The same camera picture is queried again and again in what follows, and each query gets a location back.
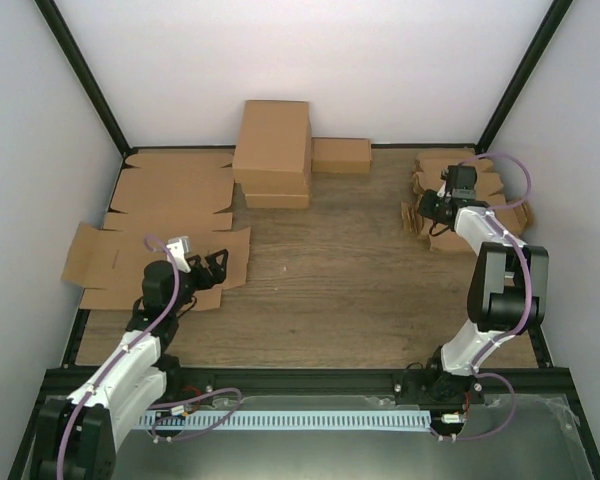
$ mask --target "stack of flattened cardboard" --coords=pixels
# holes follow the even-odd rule
[[[196,293],[196,310],[218,308],[223,289],[247,277],[250,229],[230,231],[231,155],[148,151],[126,160],[102,229],[80,224],[69,249],[63,280],[84,287],[81,308],[130,310],[142,295],[144,268],[165,259],[147,250],[152,234],[166,242],[187,235],[191,255],[228,249],[227,279]]]
[[[366,138],[314,138],[311,170],[321,173],[369,173],[371,142]]]
[[[248,100],[233,174],[250,208],[308,208],[311,123],[307,102]]]
[[[418,215],[418,202],[425,190],[439,190],[444,181],[441,173],[449,165],[455,165],[474,156],[470,149],[430,149],[420,152],[416,158],[413,176],[413,191],[417,196],[414,205],[402,203],[402,219],[406,230],[419,238],[428,239],[431,250],[442,252],[470,252],[471,247],[460,236],[448,231],[440,236],[432,236],[429,231],[433,225],[432,220]],[[476,198],[487,202],[489,205],[506,205],[507,201],[502,194],[504,185],[500,175],[493,171],[493,161],[488,158],[472,161],[478,173],[476,182]],[[520,235],[532,223],[531,209],[527,202],[515,208],[496,210],[496,216],[507,229]]]

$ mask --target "wooden table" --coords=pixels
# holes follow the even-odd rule
[[[237,186],[234,225],[252,227],[247,284],[184,316],[168,352],[209,367],[425,362],[466,319],[475,256],[430,252],[404,231],[416,152],[374,149],[370,175],[314,174],[309,210],[247,210]],[[102,363],[128,318],[91,312],[77,363]],[[485,366],[535,367],[528,337]]]

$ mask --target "black metal frame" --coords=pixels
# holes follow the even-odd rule
[[[123,158],[137,152],[140,148],[191,148],[191,146],[131,147],[125,139],[55,2],[53,0],[35,0],[35,2]],[[477,144],[393,144],[374,145],[374,148],[469,147],[476,149],[478,152],[486,151],[503,125],[508,113],[511,111],[571,3],[572,0],[553,1]],[[232,146],[200,146],[197,148],[228,147]],[[81,386],[96,370],[95,367],[75,365],[88,318],[88,310],[78,310],[69,342],[63,355],[62,368],[48,370],[45,375],[9,479],[19,480],[22,476],[33,441],[36,418],[40,407],[46,399],[49,396],[69,394]],[[528,333],[539,368],[492,371],[496,371],[508,378],[519,393],[564,394],[571,410],[580,419],[578,432],[586,449],[594,477],[600,479],[600,456],[584,411],[582,410],[573,380],[571,379],[571,374],[568,369],[553,366],[546,341],[539,327],[530,328]],[[213,388],[237,387],[247,396],[262,394],[392,396],[394,394],[393,386],[403,373],[403,370],[393,369],[289,370],[184,368],[183,370],[185,380],[189,384],[212,385]],[[495,381],[485,379],[481,383],[484,393],[507,393],[505,387]]]

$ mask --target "white wall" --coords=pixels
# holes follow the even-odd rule
[[[543,329],[600,450],[600,0],[573,3],[494,148],[531,170],[528,240],[551,258]]]
[[[244,100],[316,135],[475,142],[550,0],[59,0],[134,146],[234,144]]]
[[[80,295],[60,281],[120,158],[34,2],[0,1],[0,478]]]

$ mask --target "wooden tabletop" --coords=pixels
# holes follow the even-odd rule
[[[466,319],[473,254],[430,252],[403,229],[416,150],[374,149],[369,175],[314,174],[309,210],[248,210],[247,284],[191,312],[168,353],[187,366],[401,368],[425,362]],[[102,363],[128,312],[92,311],[78,364]],[[526,335],[488,367],[535,367]]]

